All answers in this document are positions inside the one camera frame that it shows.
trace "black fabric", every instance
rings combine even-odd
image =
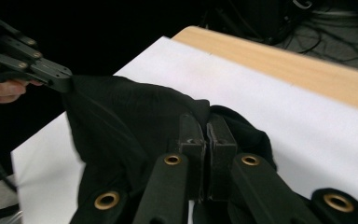
[[[125,193],[131,206],[123,206],[131,213],[121,221],[131,223],[157,157],[170,151],[179,136],[184,113],[193,115],[204,132],[212,113],[223,116],[241,151],[262,156],[276,168],[267,135],[227,107],[124,77],[74,76],[74,86],[62,98],[86,168],[72,223],[110,223],[112,211],[93,207],[102,190]]]

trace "metal screw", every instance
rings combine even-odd
[[[42,56],[42,54],[40,52],[35,52],[34,53],[34,57],[36,58],[40,58]]]
[[[19,63],[20,68],[26,68],[28,66],[27,63]]]
[[[28,42],[27,42],[27,44],[28,45],[34,45],[36,42],[34,42],[34,40],[33,39],[31,39],[31,40],[28,40]]]

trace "brass ring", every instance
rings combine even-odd
[[[182,161],[180,157],[171,155],[164,158],[164,162],[168,165],[177,165]]]
[[[34,53],[35,58],[40,58],[41,56],[42,56],[42,54],[40,52],[35,52]]]
[[[353,204],[347,198],[335,193],[325,194],[324,201],[330,207],[341,212],[349,213],[354,210]]]
[[[26,67],[28,67],[28,64],[27,63],[19,63],[19,67],[26,68]]]
[[[33,39],[28,40],[27,44],[28,45],[34,45],[36,42]]]
[[[244,156],[241,158],[242,162],[246,165],[258,165],[260,160],[254,156]]]
[[[112,208],[120,201],[120,195],[116,191],[109,191],[98,196],[94,206],[100,210]]]

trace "white paper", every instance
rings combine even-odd
[[[12,151],[23,224],[67,224],[77,209],[83,163],[66,113]]]

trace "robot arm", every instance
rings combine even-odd
[[[72,72],[43,58],[36,42],[0,20],[0,82],[36,80],[59,92],[72,89]]]

